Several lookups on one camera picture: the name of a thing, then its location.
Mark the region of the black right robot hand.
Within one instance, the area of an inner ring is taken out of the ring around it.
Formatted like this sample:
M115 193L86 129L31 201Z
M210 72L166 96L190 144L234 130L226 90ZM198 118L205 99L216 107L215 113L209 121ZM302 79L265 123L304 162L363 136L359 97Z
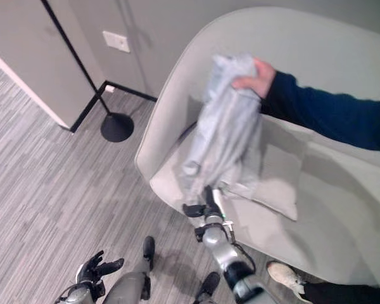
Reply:
M204 188L201 193L201 200L199 203L195 205L183 204L182 211L184 212L184 215L189 218L207 218L214 215L224 220L224 213L215 201L213 196L213 188L211 186L206 186Z

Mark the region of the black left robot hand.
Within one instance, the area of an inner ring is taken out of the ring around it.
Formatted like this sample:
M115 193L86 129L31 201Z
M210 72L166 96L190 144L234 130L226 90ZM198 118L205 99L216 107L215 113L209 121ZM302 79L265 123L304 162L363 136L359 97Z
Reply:
M112 262L102 262L103 254L103 250L97 252L78 268L75 276L76 283L86 281L97 283L103 276L112 274L123 267L124 258Z

